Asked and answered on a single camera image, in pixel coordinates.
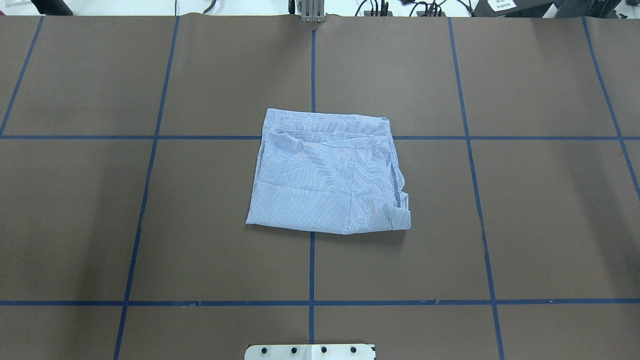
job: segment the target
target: cloth fold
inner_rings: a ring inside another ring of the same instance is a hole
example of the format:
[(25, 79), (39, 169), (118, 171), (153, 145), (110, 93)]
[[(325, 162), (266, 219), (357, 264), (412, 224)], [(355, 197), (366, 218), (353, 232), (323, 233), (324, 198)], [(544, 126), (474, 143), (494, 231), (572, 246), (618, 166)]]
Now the cloth fold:
[(269, 109), (247, 224), (334, 234), (405, 230), (389, 120)]

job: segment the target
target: folded cloth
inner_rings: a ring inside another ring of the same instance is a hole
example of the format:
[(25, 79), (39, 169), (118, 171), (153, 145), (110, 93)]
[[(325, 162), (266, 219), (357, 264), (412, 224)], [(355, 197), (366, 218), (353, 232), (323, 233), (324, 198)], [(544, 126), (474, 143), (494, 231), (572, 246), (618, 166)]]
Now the folded cloth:
[(389, 120), (269, 109), (247, 224), (353, 234), (411, 227)]

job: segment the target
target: striped cloth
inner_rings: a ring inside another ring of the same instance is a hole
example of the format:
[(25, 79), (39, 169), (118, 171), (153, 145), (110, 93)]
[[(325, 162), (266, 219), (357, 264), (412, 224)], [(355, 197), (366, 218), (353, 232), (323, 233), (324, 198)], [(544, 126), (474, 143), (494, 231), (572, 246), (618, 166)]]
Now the striped cloth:
[(353, 234), (411, 227), (389, 120), (269, 109), (247, 224)]

